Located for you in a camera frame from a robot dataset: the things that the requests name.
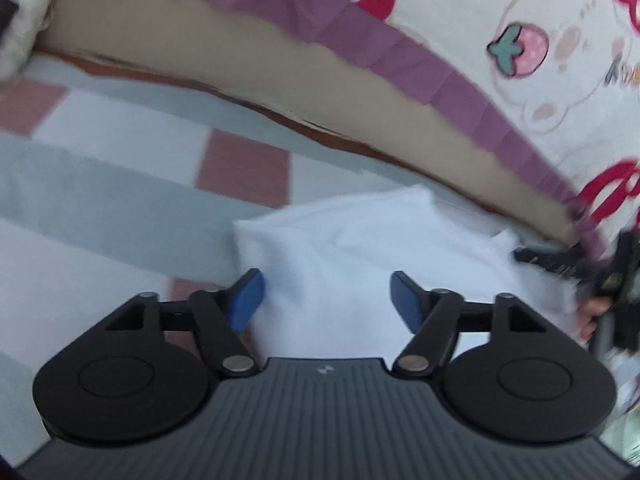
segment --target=gray ribbed panel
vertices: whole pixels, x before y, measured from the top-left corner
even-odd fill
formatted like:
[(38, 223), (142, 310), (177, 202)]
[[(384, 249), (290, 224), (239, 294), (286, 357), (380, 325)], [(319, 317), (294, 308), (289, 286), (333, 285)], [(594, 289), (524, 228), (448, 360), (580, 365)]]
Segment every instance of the gray ribbed panel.
[[(329, 364), (334, 371), (321, 374)], [(431, 388), (378, 360), (273, 359), (227, 381), (191, 423), (126, 449), (59, 440), (28, 480), (607, 480), (630, 467), (595, 438), (553, 448), (493, 442), (454, 420)]]

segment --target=brown edge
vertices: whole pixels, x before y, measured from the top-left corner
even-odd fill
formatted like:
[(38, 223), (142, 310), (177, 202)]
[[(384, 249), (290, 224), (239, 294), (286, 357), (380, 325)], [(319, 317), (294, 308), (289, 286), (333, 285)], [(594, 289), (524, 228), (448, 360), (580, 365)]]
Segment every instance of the brown edge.
[(458, 195), (463, 196), (470, 202), (476, 204), (478, 207), (482, 208), (487, 213), (498, 214), (503, 216), (504, 218), (511, 219), (513, 221), (519, 222), (532, 231), (536, 232), (540, 237), (549, 240), (549, 237), (545, 234), (542, 234), (538, 229), (531, 226), (528, 222), (516, 218), (511, 214), (496, 208), (495, 206), (484, 202), (482, 200), (477, 199), (469, 195), (466, 191), (459, 189), (456, 186), (452, 186), (449, 182), (442, 180), (441, 178), (429, 174), (423, 170), (412, 166), (411, 164), (407, 164), (394, 156), (388, 155), (386, 153), (380, 152), (369, 146), (368, 144), (364, 144), (362, 142), (357, 142), (356, 140), (350, 140), (345, 137), (339, 136), (339, 134), (332, 135), (326, 132), (321, 132), (319, 130), (315, 130), (310, 126), (306, 126), (304, 124), (300, 124), (299, 122), (289, 119), (273, 110), (269, 110), (263, 106), (244, 101), (242, 99), (237, 99), (233, 97), (229, 97), (226, 94), (223, 94), (219, 90), (208, 86), (204, 83), (200, 83), (193, 80), (181, 79), (177, 77), (161, 75), (159, 73), (150, 72), (148, 69), (144, 67), (136, 66), (133, 64), (127, 64), (121, 62), (116, 59), (108, 59), (100, 56), (92, 56), (91, 54), (87, 55), (87, 57), (93, 57), (95, 60), (87, 59), (87, 57), (81, 57), (80, 55), (70, 54), (68, 52), (64, 52), (61, 50), (56, 50), (53, 48), (49, 48), (46, 46), (36, 46), (37, 52), (41, 54), (46, 54), (47, 56), (55, 57), (67, 63), (74, 65), (76, 68), (86, 72), (92, 76), (98, 77), (117, 77), (124, 79), (131, 79), (135, 81), (143, 81), (150, 83), (158, 83), (158, 84), (167, 84), (172, 86), (177, 86), (181, 88), (189, 88), (192, 90), (199, 90), (201, 92), (207, 92), (209, 94), (214, 95), (215, 97), (219, 97), (220, 99), (224, 99), (225, 101), (231, 102), (236, 105), (240, 105), (244, 108), (248, 108), (249, 110), (253, 110), (254, 112), (258, 112), (259, 114), (264, 115), (275, 123), (281, 124), (299, 133), (302, 136), (308, 137), (309, 139), (314, 140), (318, 144), (322, 144), (327, 148), (331, 148), (333, 150), (341, 150), (343, 152), (355, 153), (357, 155), (368, 156), (369, 158), (375, 158), (376, 160), (381, 160), (382, 162), (387, 162), (388, 164), (393, 164), (394, 166), (398, 166), (400, 168), (404, 168), (405, 170), (412, 171), (414, 173), (418, 173), (422, 176), (426, 176), (430, 178), (434, 182), (442, 184), (443, 186), (448, 187), (449, 189), (456, 192)]

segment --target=purple trim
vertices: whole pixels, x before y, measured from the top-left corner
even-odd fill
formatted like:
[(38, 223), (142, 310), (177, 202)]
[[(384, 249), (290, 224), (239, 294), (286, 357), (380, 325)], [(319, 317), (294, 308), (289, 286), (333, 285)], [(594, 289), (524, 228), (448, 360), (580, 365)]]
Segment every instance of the purple trim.
[[(574, 209), (570, 184), (473, 83), (348, 0), (205, 1), (250, 12), (387, 79), (407, 96), (432, 105), (523, 182)], [(593, 222), (576, 221), (575, 226), (588, 250), (599, 256), (604, 244)]]

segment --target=white logo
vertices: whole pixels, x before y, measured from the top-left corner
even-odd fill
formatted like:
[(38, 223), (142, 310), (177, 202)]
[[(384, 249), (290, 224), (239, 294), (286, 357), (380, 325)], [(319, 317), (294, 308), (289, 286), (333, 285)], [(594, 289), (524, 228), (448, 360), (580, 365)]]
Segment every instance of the white logo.
[(333, 373), (333, 371), (334, 371), (334, 367), (332, 367), (331, 365), (323, 365), (318, 367), (318, 373), (324, 376)]

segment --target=cartoon bear print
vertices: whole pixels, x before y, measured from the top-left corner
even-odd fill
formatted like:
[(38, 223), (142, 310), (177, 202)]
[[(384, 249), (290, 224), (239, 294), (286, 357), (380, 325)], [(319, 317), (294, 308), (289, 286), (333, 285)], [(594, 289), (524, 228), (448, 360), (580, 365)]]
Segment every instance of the cartoon bear print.
[(531, 132), (556, 128), (632, 41), (613, 0), (513, 0), (494, 38), (486, 50), (495, 89)]

